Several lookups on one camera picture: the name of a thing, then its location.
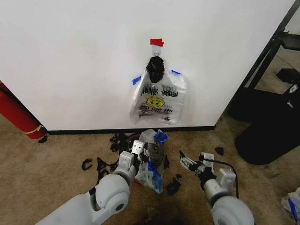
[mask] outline yellow smiley face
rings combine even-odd
[[[156,108],[156,109],[163,107],[165,104],[165,102],[162,99],[156,98],[156,97],[148,98],[146,103],[147,103],[147,105],[151,106],[152,108]]]

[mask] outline black base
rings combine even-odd
[[[235,139],[240,156],[254,165],[265,165],[300,144],[299,114],[288,104],[253,122]]]
[[[272,110],[277,111],[282,95],[263,90],[244,88],[232,100],[228,114],[236,120],[254,122],[268,117]]]
[[[141,133],[149,128],[137,129],[106,129],[106,130],[49,130],[50,135],[92,135],[92,134],[115,134],[115,133]],[[165,127],[160,128],[162,131],[199,131],[214,130],[215,126],[204,127]]]
[[[300,83],[300,73],[293,69],[281,69],[276,76],[287,83]]]

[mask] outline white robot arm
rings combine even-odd
[[[128,204],[129,187],[135,180],[143,147],[143,142],[134,141],[131,153],[120,154],[113,174],[102,178],[91,191],[70,199],[37,225],[99,225],[122,212]]]
[[[215,176],[213,174],[214,162],[216,161],[213,154],[201,153],[199,161],[195,162],[185,157],[180,151],[181,165],[189,171],[195,172],[201,182],[201,188],[211,207],[214,224],[254,225],[254,218],[248,206],[238,198],[231,196],[230,188],[236,180],[236,174],[228,169],[220,169]]]
[[[110,216],[122,212],[129,200],[129,187],[133,183],[141,160],[144,143],[134,141],[131,152],[122,152],[113,174],[106,175],[89,192],[77,195],[37,225],[99,225]],[[180,163],[196,173],[211,206],[215,225],[254,225],[254,218],[245,203],[232,197],[230,188],[236,178],[230,170],[221,169],[213,174],[214,155],[202,153],[199,161],[186,158],[181,152]]]

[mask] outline red fire extinguisher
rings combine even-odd
[[[2,83],[0,83],[0,113],[31,139],[46,134],[46,129]]]

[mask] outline black cable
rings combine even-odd
[[[232,171],[235,174],[235,189],[236,189],[236,197],[239,198],[239,184],[238,184],[238,175],[234,169],[234,167],[232,165],[230,165],[229,163],[225,163],[225,162],[221,162],[221,161],[217,161],[217,160],[213,160],[213,159],[204,159],[205,161],[208,162],[213,162],[213,163],[218,163],[218,164],[223,164],[223,165],[227,165],[230,168],[232,168]]]

